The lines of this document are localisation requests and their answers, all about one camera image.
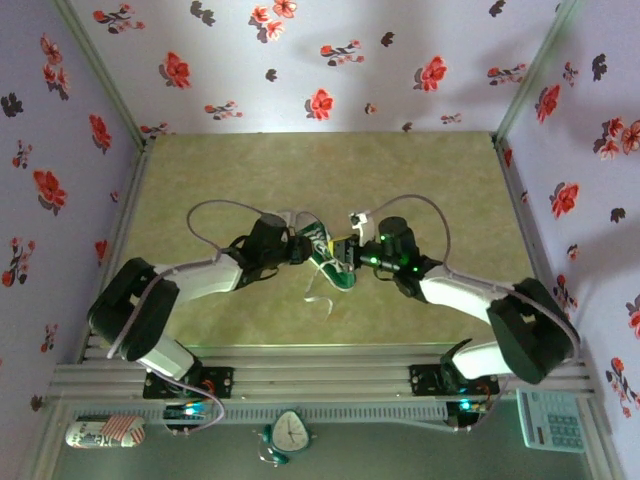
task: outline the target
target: gray cable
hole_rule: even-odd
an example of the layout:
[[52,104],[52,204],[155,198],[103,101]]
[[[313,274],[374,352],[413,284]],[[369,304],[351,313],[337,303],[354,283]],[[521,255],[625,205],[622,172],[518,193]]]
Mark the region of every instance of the gray cable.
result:
[[195,204],[193,207],[191,207],[191,209],[187,212],[187,228],[189,229],[189,231],[191,232],[191,234],[202,240],[204,243],[211,245],[213,248],[216,249],[216,261],[220,258],[221,252],[222,252],[222,248],[216,244],[215,242],[209,240],[206,237],[203,237],[202,235],[200,235],[198,232],[196,232],[193,228],[193,226],[191,225],[191,215],[193,215],[193,212],[195,212],[198,208],[202,207],[203,205],[210,205],[212,203],[228,203],[230,205],[237,205],[239,207],[244,207],[247,208],[249,210],[252,210],[254,212],[256,212],[258,215],[264,215],[264,212],[262,210],[258,210],[255,207],[252,207],[251,205],[245,205],[244,203],[240,203],[240,202],[236,202],[234,200],[224,200],[224,199],[213,199],[213,200],[205,200],[204,202],[200,202]]

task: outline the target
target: floral wallpaper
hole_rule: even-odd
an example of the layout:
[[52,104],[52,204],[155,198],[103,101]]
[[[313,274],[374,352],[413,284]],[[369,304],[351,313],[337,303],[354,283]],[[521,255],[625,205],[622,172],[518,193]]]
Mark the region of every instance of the floral wallpaper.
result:
[[12,480],[55,365],[76,360],[136,148],[51,2],[2,13],[0,477]]
[[581,333],[627,478],[640,471],[640,58],[619,45],[640,40],[634,6],[581,6],[501,145],[507,179],[527,198],[516,208],[539,236],[531,250]]
[[69,1],[145,135],[495,130],[559,2]]

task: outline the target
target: can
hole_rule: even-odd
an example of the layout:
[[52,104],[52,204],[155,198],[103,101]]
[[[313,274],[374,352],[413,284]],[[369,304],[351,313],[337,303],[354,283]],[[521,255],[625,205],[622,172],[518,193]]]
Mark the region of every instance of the can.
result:
[[74,448],[136,447],[144,440],[144,425],[137,415],[82,416],[69,426],[65,440]]

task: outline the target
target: white clock face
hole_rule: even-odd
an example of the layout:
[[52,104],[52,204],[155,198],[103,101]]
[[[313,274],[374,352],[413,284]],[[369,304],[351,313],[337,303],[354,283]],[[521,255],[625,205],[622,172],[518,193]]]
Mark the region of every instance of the white clock face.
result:
[[284,412],[273,426],[271,441],[281,452],[297,452],[309,445],[309,433],[296,412]]

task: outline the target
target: red flower print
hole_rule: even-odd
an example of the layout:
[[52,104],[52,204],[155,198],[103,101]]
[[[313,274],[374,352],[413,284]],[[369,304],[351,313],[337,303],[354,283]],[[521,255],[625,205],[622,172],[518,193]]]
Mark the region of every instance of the red flower print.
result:
[[575,260],[578,258],[579,254],[580,250],[578,250],[578,244],[573,244],[567,249],[567,256],[569,257],[569,260]]
[[624,363],[622,363],[622,360],[620,360],[618,357],[615,357],[613,360],[611,360],[611,363],[613,364],[613,367],[618,372],[623,372],[624,371]]
[[507,168],[509,168],[511,166],[511,159],[513,158],[513,150],[511,150],[510,148],[508,148],[507,150],[505,150],[504,152],[504,163],[507,166]]
[[487,77],[491,79],[489,85],[496,86],[502,85],[508,82],[520,83],[527,71],[527,65],[519,63],[513,68],[491,67],[487,72]]
[[631,127],[625,128],[620,140],[625,155],[629,155],[629,152],[635,152],[640,147],[640,120],[633,122]]
[[189,64],[182,61],[182,59],[174,52],[167,53],[167,58],[164,61],[165,72],[173,86],[184,89],[191,86],[189,83]]
[[111,135],[107,132],[107,126],[102,117],[98,115],[89,115],[89,122],[91,123],[94,143],[102,150],[102,153],[106,153],[111,148]]
[[329,118],[329,110],[333,108],[333,98],[324,88],[318,89],[307,103],[307,111],[310,112],[307,117],[318,120],[327,120]]
[[629,327],[635,329],[636,338],[640,339],[640,311],[630,314]]
[[58,70],[58,85],[65,92],[69,91],[69,74],[64,71],[64,68],[60,67]]
[[545,88],[540,95],[540,103],[536,105],[538,121],[542,125],[545,118],[553,113],[558,106],[558,95],[560,95],[560,85]]
[[425,92],[430,90],[438,90],[438,82],[444,78],[447,67],[444,60],[440,56],[433,57],[431,63],[426,65],[422,70],[420,79],[422,80],[422,89]]
[[96,10],[95,12],[93,12],[93,19],[96,22],[103,22],[107,19],[107,16],[104,14],[102,10]]
[[45,82],[54,83],[56,81],[56,72],[48,63],[42,67],[42,72],[44,73]]
[[559,218],[564,213],[569,213],[576,206],[576,200],[578,198],[578,192],[580,186],[577,184],[560,183],[556,187],[554,195],[549,197],[551,200],[551,211],[555,218]]
[[60,188],[58,179],[51,171],[35,170],[33,179],[42,200],[40,203],[44,202],[43,206],[48,206],[45,208],[53,208],[54,214],[57,214],[57,210],[64,207],[67,202],[67,192]]
[[205,105],[204,111],[213,115],[214,120],[223,120],[230,117],[242,117],[242,112],[234,112],[238,104],[233,100],[229,100],[226,104],[214,107],[213,105]]
[[270,20],[267,7],[256,7],[251,13],[253,19],[258,23],[266,23]]
[[328,58],[327,65],[335,67],[337,65],[344,65],[347,62],[364,62],[364,56],[355,56],[356,49],[360,48],[360,42],[358,40],[351,40],[346,47],[333,48],[331,45],[325,45],[320,49],[320,55]]
[[108,246],[109,246],[109,243],[106,240],[102,240],[100,242],[95,243],[96,255],[98,256],[98,265],[100,266],[102,265],[102,261],[105,258]]
[[600,160],[613,160],[619,151],[620,147],[618,147],[615,140],[609,140],[604,147],[600,149]]
[[272,41],[278,40],[281,33],[284,32],[283,23],[280,21],[271,21],[267,23],[267,38]]
[[617,137],[618,133],[622,131],[624,125],[622,124],[622,119],[620,117],[612,118],[609,121],[609,135],[612,137]]
[[279,17],[293,18],[293,12],[296,11],[298,5],[290,0],[275,0],[276,4],[273,6],[273,11]]
[[25,252],[25,248],[22,246],[22,238],[13,237],[10,244],[13,258],[9,262],[9,268],[2,273],[2,284],[5,287],[11,287],[16,280],[21,285],[27,281],[29,257],[31,257],[36,245],[33,240],[30,240],[27,244],[30,251]]
[[51,42],[45,33],[40,37],[40,48],[47,56],[47,61],[50,65],[57,65],[62,61],[62,54],[58,49],[58,45]]

